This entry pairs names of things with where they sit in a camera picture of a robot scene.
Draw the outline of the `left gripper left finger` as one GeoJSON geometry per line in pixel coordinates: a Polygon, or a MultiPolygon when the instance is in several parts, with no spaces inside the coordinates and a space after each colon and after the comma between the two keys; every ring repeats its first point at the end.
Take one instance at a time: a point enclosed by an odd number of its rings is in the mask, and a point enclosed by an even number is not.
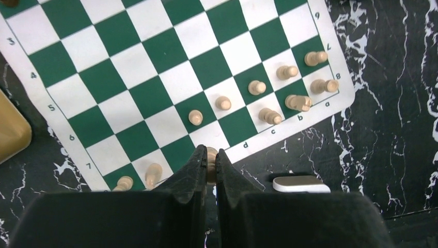
{"type": "Polygon", "coordinates": [[[185,165],[153,190],[158,247],[204,247],[207,148],[199,145],[185,165]]]}

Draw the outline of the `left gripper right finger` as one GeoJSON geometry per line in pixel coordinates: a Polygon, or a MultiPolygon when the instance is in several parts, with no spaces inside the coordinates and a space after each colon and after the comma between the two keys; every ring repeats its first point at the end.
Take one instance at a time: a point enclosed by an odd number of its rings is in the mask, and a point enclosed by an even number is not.
{"type": "Polygon", "coordinates": [[[253,247],[253,218],[247,195],[260,190],[233,167],[224,149],[216,155],[215,166],[220,245],[253,247]]]}

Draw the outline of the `light wooden chess piece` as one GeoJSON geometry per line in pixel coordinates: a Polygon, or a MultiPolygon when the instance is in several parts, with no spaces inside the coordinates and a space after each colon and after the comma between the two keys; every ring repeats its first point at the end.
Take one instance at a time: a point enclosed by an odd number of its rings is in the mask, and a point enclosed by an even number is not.
{"type": "Polygon", "coordinates": [[[152,163],[147,168],[145,173],[145,186],[147,190],[152,190],[155,188],[156,184],[160,181],[162,177],[162,166],[157,163],[152,163]]]}
{"type": "Polygon", "coordinates": [[[218,151],[213,147],[207,147],[207,184],[216,184],[216,155],[218,151]]]}

